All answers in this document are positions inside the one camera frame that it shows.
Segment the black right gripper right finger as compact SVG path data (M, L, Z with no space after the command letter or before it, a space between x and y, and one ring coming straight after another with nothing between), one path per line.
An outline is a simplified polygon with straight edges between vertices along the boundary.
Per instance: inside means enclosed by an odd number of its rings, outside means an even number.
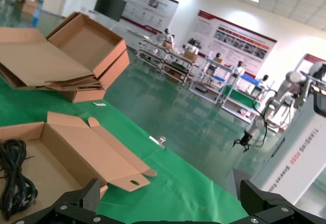
M260 190L250 180L240 182L240 203L258 223L325 223L325 219L295 207L280 194Z

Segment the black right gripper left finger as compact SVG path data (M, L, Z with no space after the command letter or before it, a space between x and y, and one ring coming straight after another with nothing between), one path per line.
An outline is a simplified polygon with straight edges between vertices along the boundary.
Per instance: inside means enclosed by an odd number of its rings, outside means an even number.
M84 188L64 193L51 206L14 223L120 223L96 214L100 202L100 180L92 179Z

